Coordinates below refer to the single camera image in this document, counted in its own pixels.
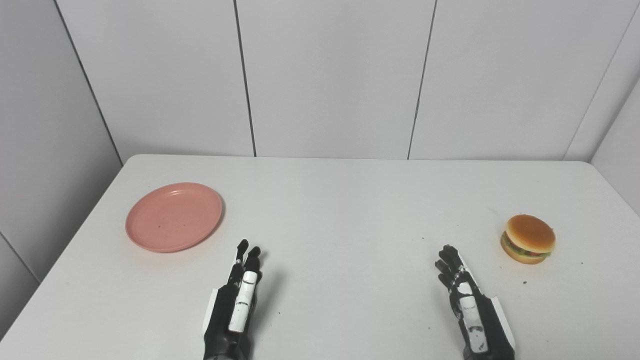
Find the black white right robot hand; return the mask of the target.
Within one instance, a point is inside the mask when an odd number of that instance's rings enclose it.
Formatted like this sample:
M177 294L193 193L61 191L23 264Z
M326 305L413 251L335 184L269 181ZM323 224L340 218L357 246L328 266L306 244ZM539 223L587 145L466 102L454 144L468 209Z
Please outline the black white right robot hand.
M445 244L435 267L460 328L464 360L514 360L515 338L498 297L486 296L459 251Z

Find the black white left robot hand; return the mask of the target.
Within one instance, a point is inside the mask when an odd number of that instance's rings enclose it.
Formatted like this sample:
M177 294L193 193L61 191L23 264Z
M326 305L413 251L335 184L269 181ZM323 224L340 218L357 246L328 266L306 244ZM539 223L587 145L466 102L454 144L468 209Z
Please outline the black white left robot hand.
M226 284L209 299L204 323L204 360L248 360L252 353L249 326L263 278L261 249L249 248L247 239L237 246Z

